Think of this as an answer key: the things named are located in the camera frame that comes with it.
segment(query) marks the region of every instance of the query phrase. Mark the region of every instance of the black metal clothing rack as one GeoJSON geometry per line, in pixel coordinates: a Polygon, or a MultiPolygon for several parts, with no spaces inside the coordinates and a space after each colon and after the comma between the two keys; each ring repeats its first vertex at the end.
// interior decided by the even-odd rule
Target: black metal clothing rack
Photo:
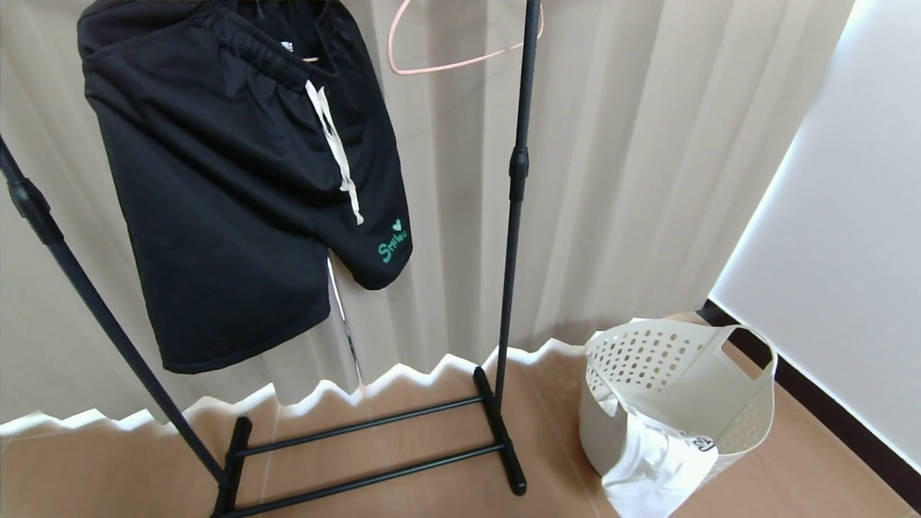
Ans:
{"type": "Polygon", "coordinates": [[[416,410],[402,412],[384,418],[373,419],[332,430],[296,437],[294,439],[257,446],[249,445],[252,423],[248,418],[241,417],[237,419],[237,423],[234,427],[230,445],[224,457],[223,467],[214,456],[208,452],[198,435],[192,431],[192,428],[189,426],[188,421],[185,420],[179,408],[176,407],[176,404],[169,397],[163,385],[160,384],[157,377],[150,370],[150,367],[147,366],[144,359],[138,354],[131,339],[128,338],[128,335],[115,320],[115,317],[106,306],[106,303],[102,300],[102,297],[96,291],[92,282],[90,282],[86,272],[84,272],[79,262],[71,253],[70,248],[64,242],[64,235],[51,215],[51,208],[48,202],[35,184],[22,174],[12,154],[6,147],[6,142],[0,137],[0,169],[3,170],[3,174],[6,177],[10,196],[13,198],[13,203],[20,216],[29,221],[29,224],[33,230],[35,230],[41,242],[51,251],[58,265],[64,270],[64,273],[83,299],[83,302],[89,307],[93,316],[99,322],[99,325],[105,331],[106,335],[109,336],[109,339],[111,339],[129,367],[134,371],[134,374],[151,394],[157,402],[157,405],[163,410],[164,414],[166,414],[167,418],[172,421],[176,430],[189,444],[189,447],[208,472],[211,473],[215,482],[217,482],[217,498],[212,518],[243,518],[262,512],[270,512],[342,493],[351,489],[363,488],[364,486],[384,482],[396,477],[403,477],[434,467],[452,464],[487,453],[499,454],[505,466],[508,484],[512,492],[516,495],[523,495],[525,493],[527,482],[525,481],[524,473],[521,471],[518,457],[515,455],[515,448],[512,445],[512,440],[508,436],[505,422],[502,419],[502,395],[505,388],[508,328],[511,319],[512,293],[515,284],[515,263],[518,252],[521,203],[524,200],[524,185],[525,179],[528,176],[529,167],[528,125],[530,121],[530,99],[534,78],[539,16],[540,0],[528,0],[525,16],[521,82],[519,87],[518,130],[515,139],[515,147],[509,162],[508,235],[505,281],[502,288],[502,317],[499,329],[495,392],[490,388],[489,381],[486,379],[483,368],[477,367],[473,371],[473,384],[476,386],[477,396],[466,397],[440,405],[418,408],[416,410]],[[460,406],[475,404],[483,405],[486,421],[493,432],[494,440],[490,444],[465,452],[445,455],[434,460],[407,465],[376,475],[336,484],[328,488],[306,491],[297,495],[271,500],[249,507],[236,508],[240,475],[243,470],[243,462],[248,456],[288,448],[298,444],[305,444],[307,442],[319,441],[344,433],[365,430],[404,419],[417,418],[444,410],[451,410],[460,406]]]}

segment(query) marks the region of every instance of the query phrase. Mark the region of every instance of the white drawstring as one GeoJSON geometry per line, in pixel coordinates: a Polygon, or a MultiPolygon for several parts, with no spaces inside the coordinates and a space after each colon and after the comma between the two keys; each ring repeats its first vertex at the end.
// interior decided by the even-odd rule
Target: white drawstring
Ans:
{"type": "Polygon", "coordinates": [[[355,214],[358,225],[361,225],[365,222],[365,219],[361,216],[360,207],[358,205],[358,190],[355,187],[355,182],[352,181],[352,172],[349,170],[348,157],[345,155],[343,139],[339,137],[339,131],[336,130],[336,124],[332,121],[330,102],[326,99],[325,87],[321,87],[318,91],[317,88],[313,86],[313,83],[308,81],[304,88],[307,89],[307,95],[310,97],[310,102],[313,103],[313,110],[320,117],[320,122],[323,126],[323,134],[326,136],[326,142],[330,145],[332,157],[336,160],[336,163],[339,164],[339,172],[343,177],[343,184],[339,187],[339,190],[348,192],[349,200],[352,202],[352,214],[355,214]]]}

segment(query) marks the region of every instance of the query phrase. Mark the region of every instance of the elastic waistband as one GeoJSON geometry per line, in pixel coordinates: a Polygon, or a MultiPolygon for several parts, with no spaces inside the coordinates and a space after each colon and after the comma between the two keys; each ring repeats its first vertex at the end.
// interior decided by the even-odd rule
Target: elastic waistband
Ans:
{"type": "MultiPolygon", "coordinates": [[[[333,3],[336,2],[324,1],[322,11],[315,18],[323,45],[329,45],[336,34],[330,6],[333,3]]],[[[318,84],[331,83],[336,79],[335,72],[307,63],[288,51],[279,41],[234,11],[226,0],[204,0],[190,18],[210,29],[231,53],[286,88],[302,91],[308,79],[318,84]]]]}

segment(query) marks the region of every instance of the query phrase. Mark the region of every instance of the dark baseboard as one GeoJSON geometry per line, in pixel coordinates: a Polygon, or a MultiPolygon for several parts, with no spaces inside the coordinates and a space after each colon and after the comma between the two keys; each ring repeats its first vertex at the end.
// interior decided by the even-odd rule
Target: dark baseboard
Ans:
{"type": "MultiPolygon", "coordinates": [[[[697,314],[713,326],[738,324],[711,300],[708,300],[697,314]]],[[[765,367],[770,361],[761,341],[748,331],[736,331],[730,340],[758,365],[765,367]]],[[[777,362],[776,381],[856,453],[890,488],[908,502],[908,505],[921,512],[921,473],[916,472],[902,457],[890,450],[876,435],[860,424],[860,421],[793,368],[783,357],[777,362]]]]}

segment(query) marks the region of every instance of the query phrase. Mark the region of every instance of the beige curtain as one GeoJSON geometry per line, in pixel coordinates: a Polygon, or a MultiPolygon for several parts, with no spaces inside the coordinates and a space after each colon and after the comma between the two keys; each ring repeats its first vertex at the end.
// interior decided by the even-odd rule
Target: beige curtain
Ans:
{"type": "MultiPolygon", "coordinates": [[[[386,39],[399,0],[349,0],[398,135],[414,257],[366,292],[334,262],[362,378],[447,353],[482,361],[498,335],[520,53],[397,77],[386,39]]],[[[159,369],[95,117],[75,22],[86,0],[2,4],[0,129],[99,291],[181,406],[274,383],[293,403],[320,379],[358,383],[331,318],[230,369],[159,369]]],[[[698,307],[821,84],[850,0],[545,0],[512,345],[571,343],[633,316],[698,307]]],[[[416,0],[403,68],[521,38],[521,0],[416,0]]],[[[0,418],[151,407],[139,383],[3,199],[0,418]]]]}

